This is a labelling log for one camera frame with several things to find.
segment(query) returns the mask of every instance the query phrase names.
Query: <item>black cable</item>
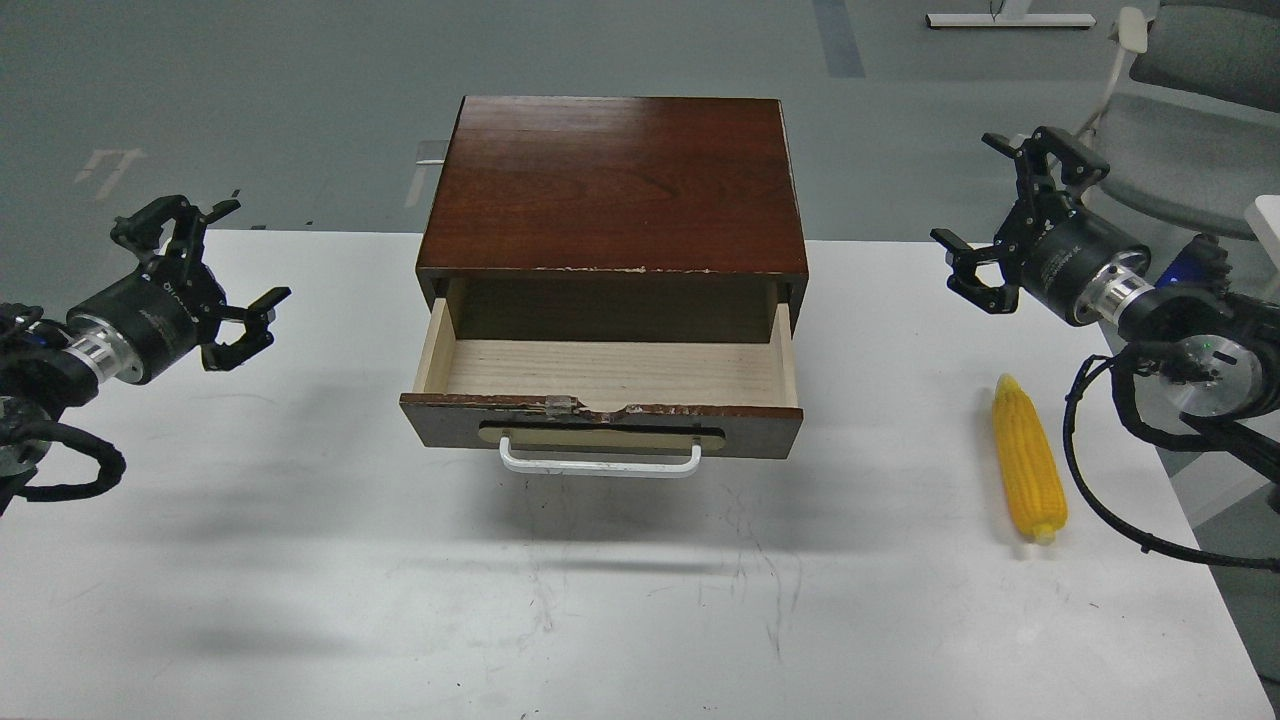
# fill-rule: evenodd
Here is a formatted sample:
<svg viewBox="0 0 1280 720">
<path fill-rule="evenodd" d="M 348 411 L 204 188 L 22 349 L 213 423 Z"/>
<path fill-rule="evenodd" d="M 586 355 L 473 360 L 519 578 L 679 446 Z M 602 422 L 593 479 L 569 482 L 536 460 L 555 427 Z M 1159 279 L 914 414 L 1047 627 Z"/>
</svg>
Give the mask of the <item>black cable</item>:
<svg viewBox="0 0 1280 720">
<path fill-rule="evenodd" d="M 1096 361 L 1101 361 L 1101 365 L 1093 368 L 1093 363 Z M 1097 496 L 1093 495 L 1089 486 L 1084 483 L 1084 475 L 1080 474 L 1080 466 L 1075 459 L 1075 442 L 1073 441 L 1073 436 L 1075 434 L 1075 411 L 1080 400 L 1084 398 L 1084 391 L 1089 387 L 1089 383 L 1096 380 L 1098 375 L 1107 370 L 1115 373 L 1116 363 L 1116 357 L 1091 355 L 1084 364 L 1080 365 L 1080 370 L 1075 374 L 1075 382 L 1071 383 L 1071 391 L 1066 396 L 1066 410 L 1062 414 L 1062 450 L 1066 455 L 1068 470 L 1071 473 L 1071 479 L 1075 480 L 1075 487 L 1079 488 L 1080 495 L 1084 497 L 1084 502 L 1089 505 L 1098 518 L 1102 518 L 1103 523 L 1111 525 L 1111 528 L 1121 536 L 1138 543 L 1143 552 L 1155 551 L 1160 555 L 1166 555 L 1176 560 L 1199 562 L 1202 565 L 1248 568 L 1253 570 L 1271 570 L 1272 573 L 1280 573 L 1280 557 L 1235 557 L 1231 555 L 1204 552 L 1203 550 L 1178 544 L 1175 542 L 1158 538 L 1146 530 L 1139 530 L 1138 528 L 1121 520 L 1115 512 L 1107 509 L 1107 506 L 1102 505 L 1102 501 L 1100 501 Z"/>
<path fill-rule="evenodd" d="M 104 492 L 120 484 L 124 475 L 124 456 L 115 446 L 105 439 L 87 433 L 79 428 L 55 423 L 52 420 L 35 420 L 23 423 L 12 433 L 4 433 L 0 443 L 17 443 L 29 439 L 42 439 L 58 442 L 67 447 L 97 460 L 97 477 L 88 483 L 76 486 L 36 486 L 23 487 L 14 491 L 14 495 L 26 498 L 28 502 L 63 502 L 67 500 L 84 500 L 97 497 Z"/>
</svg>

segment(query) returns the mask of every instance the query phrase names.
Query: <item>silver metal joint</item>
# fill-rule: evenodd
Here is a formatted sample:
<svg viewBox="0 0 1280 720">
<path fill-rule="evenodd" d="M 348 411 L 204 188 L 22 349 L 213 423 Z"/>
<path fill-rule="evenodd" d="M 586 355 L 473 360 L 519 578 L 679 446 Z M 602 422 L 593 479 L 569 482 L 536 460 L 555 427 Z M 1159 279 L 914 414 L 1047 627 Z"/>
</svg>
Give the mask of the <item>silver metal joint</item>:
<svg viewBox="0 0 1280 720">
<path fill-rule="evenodd" d="M 1179 345 L 1183 352 L 1213 375 L 1212 380 L 1193 383 L 1174 383 L 1161 375 L 1161 388 L 1180 411 L 1217 418 L 1239 411 L 1262 392 L 1262 363 L 1238 342 L 1215 334 L 1198 334 Z"/>
<path fill-rule="evenodd" d="M 1089 284 L 1084 287 L 1079 301 L 1075 304 L 1076 320 L 1091 323 L 1093 320 L 1106 320 L 1112 325 L 1120 324 L 1120 315 L 1133 304 L 1155 287 L 1142 279 L 1134 268 L 1144 261 L 1142 254 L 1125 252 L 1111 259 L 1110 263 L 1093 275 Z"/>
<path fill-rule="evenodd" d="M 142 378 L 138 354 L 110 323 L 93 315 L 76 315 L 72 331 L 77 334 L 63 352 L 87 365 L 99 384 L 115 377 L 127 383 Z"/>
</svg>

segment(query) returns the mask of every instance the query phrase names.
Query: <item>drawer front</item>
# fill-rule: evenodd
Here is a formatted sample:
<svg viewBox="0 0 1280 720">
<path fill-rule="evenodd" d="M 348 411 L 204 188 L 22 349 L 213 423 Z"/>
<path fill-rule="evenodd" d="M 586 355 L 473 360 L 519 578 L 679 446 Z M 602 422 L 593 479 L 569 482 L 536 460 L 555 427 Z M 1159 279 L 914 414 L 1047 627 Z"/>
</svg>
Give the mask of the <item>drawer front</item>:
<svg viewBox="0 0 1280 720">
<path fill-rule="evenodd" d="M 785 459 L 804 420 L 799 407 L 630 405 L 600 413 L 567 397 L 534 396 L 404 393 L 401 407 L 431 447 L 493 448 L 502 432 L 511 430 L 517 447 L 680 455 L 685 451 L 676 447 L 687 447 L 687 441 L 655 437 L 676 436 L 699 437 L 708 456 L 760 459 Z M 557 437 L 521 430 L 566 432 Z M 637 436 L 639 442 L 595 430 Z"/>
</svg>

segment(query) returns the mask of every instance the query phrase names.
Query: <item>yellow corn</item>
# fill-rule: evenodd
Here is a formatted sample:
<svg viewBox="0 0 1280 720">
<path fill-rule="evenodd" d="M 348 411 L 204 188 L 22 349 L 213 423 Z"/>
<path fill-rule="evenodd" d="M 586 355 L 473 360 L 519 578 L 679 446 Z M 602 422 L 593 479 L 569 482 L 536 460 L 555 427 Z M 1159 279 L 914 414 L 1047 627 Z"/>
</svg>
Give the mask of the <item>yellow corn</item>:
<svg viewBox="0 0 1280 720">
<path fill-rule="evenodd" d="M 1000 375 L 991 418 L 1014 525 L 1048 544 L 1066 524 L 1066 496 L 1036 406 L 1012 375 Z"/>
</svg>

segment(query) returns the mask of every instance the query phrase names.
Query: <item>open drawer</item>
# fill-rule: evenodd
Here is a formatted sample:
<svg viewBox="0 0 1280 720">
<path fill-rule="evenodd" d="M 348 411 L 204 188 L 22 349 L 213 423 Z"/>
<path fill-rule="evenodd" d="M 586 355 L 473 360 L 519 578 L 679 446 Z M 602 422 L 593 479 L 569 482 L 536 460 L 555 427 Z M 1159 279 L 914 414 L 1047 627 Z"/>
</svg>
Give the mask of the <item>open drawer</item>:
<svg viewBox="0 0 1280 720">
<path fill-rule="evenodd" d="M 785 302 L 740 305 L 764 331 L 755 342 L 559 340 L 598 333 L 584 336 L 584 323 L 561 318 L 562 332 L 531 334 L 527 323 L 484 318 L 518 307 L 498 307 L 485 292 L 470 302 L 462 287 L 436 297 L 412 392 L 401 396 L 428 446 L 493 448 L 507 434 L 536 450 L 680 455 L 695 438 L 712 456 L 782 459 L 791 450 L 804 414 Z M 608 306 L 625 314 L 635 305 Z M 547 315 L 544 306 L 539 316 Z M 573 319 L 584 320 L 582 311 Z"/>
</svg>

